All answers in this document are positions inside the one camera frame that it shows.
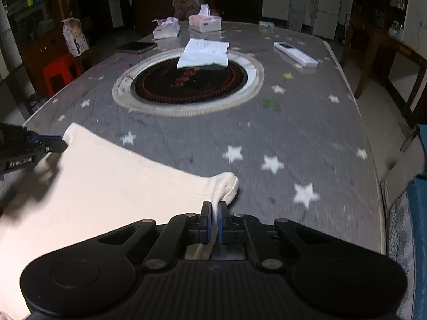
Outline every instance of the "wooden desk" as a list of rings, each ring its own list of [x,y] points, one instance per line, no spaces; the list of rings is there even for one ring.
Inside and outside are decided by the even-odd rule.
[[[398,51],[414,63],[420,66],[420,70],[412,88],[411,94],[409,95],[408,101],[406,102],[405,108],[402,111],[402,116],[407,117],[412,102],[420,89],[421,82],[427,70],[427,60],[424,59],[415,50],[411,49],[400,40],[391,37],[386,30],[379,29],[367,20],[363,20],[359,15],[352,14],[347,29],[347,36],[345,37],[345,45],[342,50],[341,59],[339,61],[341,67],[344,67],[345,60],[349,54],[351,37],[353,36],[353,30],[358,29],[366,32],[369,35],[368,48],[365,53],[365,60],[362,69],[362,75],[360,76],[359,84],[357,85],[354,93],[355,98],[359,98],[366,83],[369,79],[369,74],[372,69],[372,63],[374,62],[375,55],[377,54],[378,46],[380,44],[393,48]]]

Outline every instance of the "white refrigerator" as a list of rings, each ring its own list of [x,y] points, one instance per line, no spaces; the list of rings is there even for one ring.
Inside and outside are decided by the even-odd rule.
[[[334,39],[341,0],[317,0],[313,35]]]

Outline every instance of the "gray tabletop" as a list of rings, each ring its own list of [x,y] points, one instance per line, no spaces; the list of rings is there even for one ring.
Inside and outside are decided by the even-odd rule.
[[[114,102],[112,87],[125,70],[162,50],[184,47],[190,36],[227,41],[230,49],[260,61],[265,79],[259,94],[229,110],[180,118],[129,112]],[[286,61],[273,51],[278,40],[320,59],[317,69],[307,74]],[[63,134],[71,122],[192,174],[233,172],[240,188],[232,213],[264,223],[284,217],[383,249],[377,178],[362,120],[333,54],[317,37],[234,22],[223,22],[222,32],[198,34],[182,22],[179,37],[159,42],[158,49],[116,53],[85,72],[26,126]]]

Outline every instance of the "red stool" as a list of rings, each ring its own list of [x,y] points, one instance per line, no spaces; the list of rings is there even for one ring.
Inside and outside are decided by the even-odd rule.
[[[48,97],[52,97],[64,86],[82,75],[77,59],[70,53],[61,55],[43,69],[43,77],[48,88]]]

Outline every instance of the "remote control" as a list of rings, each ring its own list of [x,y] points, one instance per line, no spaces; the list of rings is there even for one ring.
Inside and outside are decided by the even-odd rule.
[[[317,60],[286,42],[274,42],[274,47],[304,67],[317,67]]]

